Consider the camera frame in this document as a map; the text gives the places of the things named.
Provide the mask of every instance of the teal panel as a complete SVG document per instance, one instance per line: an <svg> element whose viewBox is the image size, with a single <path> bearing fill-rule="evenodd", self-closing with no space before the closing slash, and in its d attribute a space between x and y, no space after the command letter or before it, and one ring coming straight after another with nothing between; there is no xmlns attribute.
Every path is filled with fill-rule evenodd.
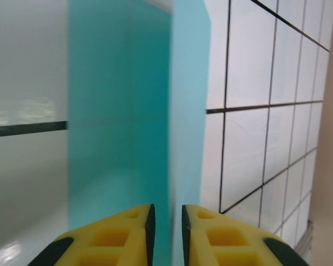
<svg viewBox="0 0 333 266"><path fill-rule="evenodd" d="M69 228L142 203L170 265L170 19L143 0L69 3Z"/></svg>
<svg viewBox="0 0 333 266"><path fill-rule="evenodd" d="M170 194L173 266L182 266L181 206L199 204L206 118L210 19L203 0L175 0L171 42Z"/></svg>

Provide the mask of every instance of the black rubber edge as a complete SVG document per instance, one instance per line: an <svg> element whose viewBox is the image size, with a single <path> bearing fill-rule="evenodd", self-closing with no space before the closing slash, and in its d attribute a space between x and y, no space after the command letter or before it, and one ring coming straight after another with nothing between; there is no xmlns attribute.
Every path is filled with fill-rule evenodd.
<svg viewBox="0 0 333 266"><path fill-rule="evenodd" d="M284 266L309 266L289 245L273 238L264 243Z"/></svg>
<svg viewBox="0 0 333 266"><path fill-rule="evenodd" d="M28 266L54 266L73 242L71 237L52 242Z"/></svg>
<svg viewBox="0 0 333 266"><path fill-rule="evenodd" d="M67 129L66 121L0 126L0 137L59 131L66 129Z"/></svg>
<svg viewBox="0 0 333 266"><path fill-rule="evenodd" d="M154 240L155 240L155 207L150 205L147 220L145 221L145 240L147 245L148 266L153 266Z"/></svg>
<svg viewBox="0 0 333 266"><path fill-rule="evenodd" d="M181 222L183 226L183 250L184 250L184 265L189 266L190 263L190 232L191 223L186 205L183 205L181 210Z"/></svg>

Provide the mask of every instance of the yellow plastic part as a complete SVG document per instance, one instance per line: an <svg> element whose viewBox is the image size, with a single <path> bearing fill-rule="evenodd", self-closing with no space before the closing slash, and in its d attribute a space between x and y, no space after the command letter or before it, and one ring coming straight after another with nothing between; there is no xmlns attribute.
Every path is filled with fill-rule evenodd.
<svg viewBox="0 0 333 266"><path fill-rule="evenodd" d="M55 266L147 266L144 204L59 236L74 238Z"/></svg>
<svg viewBox="0 0 333 266"><path fill-rule="evenodd" d="M186 211L189 266L282 266L263 242L268 237L283 242L278 236L197 205L186 205Z"/></svg>

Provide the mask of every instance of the beige wall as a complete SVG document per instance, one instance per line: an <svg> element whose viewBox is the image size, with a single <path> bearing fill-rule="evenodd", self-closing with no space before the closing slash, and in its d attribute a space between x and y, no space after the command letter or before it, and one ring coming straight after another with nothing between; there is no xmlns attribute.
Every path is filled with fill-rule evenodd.
<svg viewBox="0 0 333 266"><path fill-rule="evenodd" d="M315 225L311 265L333 265L333 37L310 219Z"/></svg>

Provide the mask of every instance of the white wall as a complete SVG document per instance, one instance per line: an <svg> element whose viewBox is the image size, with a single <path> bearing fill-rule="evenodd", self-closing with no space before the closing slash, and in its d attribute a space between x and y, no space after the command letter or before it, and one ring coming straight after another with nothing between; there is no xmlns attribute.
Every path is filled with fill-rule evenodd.
<svg viewBox="0 0 333 266"><path fill-rule="evenodd" d="M228 1L205 0L212 38L201 205L294 247L307 227L333 0L261 1L292 27L262 4L230 1L228 32Z"/></svg>
<svg viewBox="0 0 333 266"><path fill-rule="evenodd" d="M67 119L67 23L67 0L0 0L0 131ZM66 130L1 136L0 265L66 230Z"/></svg>

